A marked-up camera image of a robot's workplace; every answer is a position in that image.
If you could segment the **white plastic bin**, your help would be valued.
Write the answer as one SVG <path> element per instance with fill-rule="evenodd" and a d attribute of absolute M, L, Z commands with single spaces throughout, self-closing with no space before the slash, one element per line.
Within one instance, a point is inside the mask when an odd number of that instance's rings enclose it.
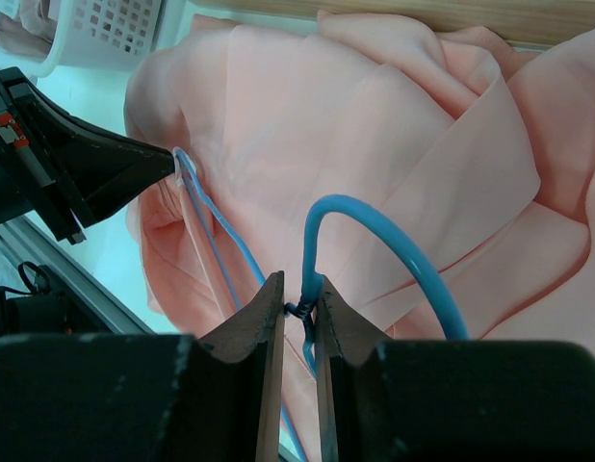
<path fill-rule="evenodd" d="M 0 47 L 0 69 L 16 66 L 43 78 L 58 66 L 131 71 L 149 53 L 174 43 L 184 1 L 60 1 L 47 55 L 33 59 Z"/>

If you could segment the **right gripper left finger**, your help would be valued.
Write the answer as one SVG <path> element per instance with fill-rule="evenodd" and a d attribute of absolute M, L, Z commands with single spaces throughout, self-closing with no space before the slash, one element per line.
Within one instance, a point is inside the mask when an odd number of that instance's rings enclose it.
<path fill-rule="evenodd" d="M 194 365 L 195 461 L 278 458 L 284 331 L 284 273 L 200 339 Z"/>

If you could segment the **aluminium mounting rail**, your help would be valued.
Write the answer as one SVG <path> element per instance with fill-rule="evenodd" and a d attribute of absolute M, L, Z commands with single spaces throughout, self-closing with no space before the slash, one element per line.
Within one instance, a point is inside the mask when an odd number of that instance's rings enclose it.
<path fill-rule="evenodd" d="M 21 216 L 0 224 L 0 244 L 16 261 L 46 267 L 48 275 L 58 279 L 68 293 L 81 300 L 112 332 L 154 333 L 28 218 Z"/>

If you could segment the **salmon pink skirt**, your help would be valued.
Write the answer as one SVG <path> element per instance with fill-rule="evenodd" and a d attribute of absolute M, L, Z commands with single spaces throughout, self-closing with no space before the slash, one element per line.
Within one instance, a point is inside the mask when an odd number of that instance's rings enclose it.
<path fill-rule="evenodd" d="M 127 134 L 182 148 L 179 174 L 129 207 L 148 303 L 204 336 L 264 273 L 299 297 L 303 226 L 321 197 L 380 211 L 440 271 L 483 340 L 559 340 L 595 356 L 595 29 L 520 52 L 477 27 L 320 13 L 302 36 L 196 16 L 130 78 Z"/>

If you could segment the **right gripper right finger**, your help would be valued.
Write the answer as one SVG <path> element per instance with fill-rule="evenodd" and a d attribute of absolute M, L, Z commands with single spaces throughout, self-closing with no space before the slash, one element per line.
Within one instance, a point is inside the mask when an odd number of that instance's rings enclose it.
<path fill-rule="evenodd" d="M 315 308 L 315 358 L 324 461 L 401 461 L 393 416 L 398 372 L 390 338 L 351 308 L 328 279 Z"/>

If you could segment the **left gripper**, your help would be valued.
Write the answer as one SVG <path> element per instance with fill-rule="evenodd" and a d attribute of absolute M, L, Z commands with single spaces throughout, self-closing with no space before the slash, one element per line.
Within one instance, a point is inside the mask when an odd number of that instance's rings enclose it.
<path fill-rule="evenodd" d="M 82 225 L 110 218 L 174 172 L 168 150 L 92 125 L 19 68 L 0 70 L 0 224 L 34 211 L 56 240 L 80 244 Z"/>

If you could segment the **dusty pink cloth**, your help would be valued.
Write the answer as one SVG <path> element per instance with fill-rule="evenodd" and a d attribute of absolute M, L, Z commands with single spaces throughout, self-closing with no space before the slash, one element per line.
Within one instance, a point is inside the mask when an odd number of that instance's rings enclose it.
<path fill-rule="evenodd" d="M 58 28 L 60 1 L 0 1 L 0 48 L 34 59 L 45 58 Z"/>

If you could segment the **wooden clothes rack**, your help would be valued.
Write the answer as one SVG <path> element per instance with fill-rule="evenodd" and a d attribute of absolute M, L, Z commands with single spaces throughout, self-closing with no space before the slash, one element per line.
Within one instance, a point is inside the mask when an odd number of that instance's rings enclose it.
<path fill-rule="evenodd" d="M 567 0 L 221 0 L 200 7 L 312 18 L 328 13 L 389 13 L 437 32 L 484 26 L 518 45 L 554 46 L 595 29 L 595 1 Z"/>

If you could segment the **light blue wire hanger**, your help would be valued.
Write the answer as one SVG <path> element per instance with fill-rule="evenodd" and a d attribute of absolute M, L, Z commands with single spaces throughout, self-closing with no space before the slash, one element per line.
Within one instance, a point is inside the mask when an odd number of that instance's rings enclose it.
<path fill-rule="evenodd" d="M 243 303 L 215 241 L 212 231 L 213 221 L 216 221 L 233 241 L 258 286 L 264 284 L 266 276 L 246 242 L 203 190 L 190 156 L 179 147 L 173 149 L 172 155 L 176 165 L 176 182 L 180 188 L 187 191 L 194 209 L 195 222 L 202 227 L 207 243 L 211 246 L 212 263 L 220 271 L 221 286 L 229 294 L 230 306 L 240 310 L 243 308 Z M 442 276 L 439 275 L 443 265 L 453 261 L 452 253 L 443 249 L 443 242 L 446 240 L 444 235 L 453 231 L 456 219 L 452 217 L 453 209 L 449 204 L 436 205 L 433 198 L 434 195 L 431 193 L 422 195 L 412 193 L 403 199 L 402 214 L 399 218 L 402 224 L 408 226 L 406 229 L 401 229 L 399 223 L 386 217 L 366 202 L 345 194 L 326 195 L 310 207 L 303 230 L 299 301 L 298 304 L 289 306 L 289 313 L 304 323 L 305 340 L 302 352 L 305 354 L 306 365 L 310 372 L 315 367 L 312 351 L 314 345 L 312 311 L 316 298 L 323 289 L 323 275 L 316 270 L 317 257 L 320 242 L 331 245 L 333 237 L 331 227 L 323 223 L 324 218 L 330 214 L 343 216 L 334 220 L 338 226 L 353 220 L 355 224 L 349 228 L 353 233 L 357 231 L 358 225 L 362 225 L 363 233 L 369 232 L 374 238 L 379 238 L 396 255 L 431 303 L 446 339 L 469 338 L 467 325 L 460 309 L 443 282 Z"/>

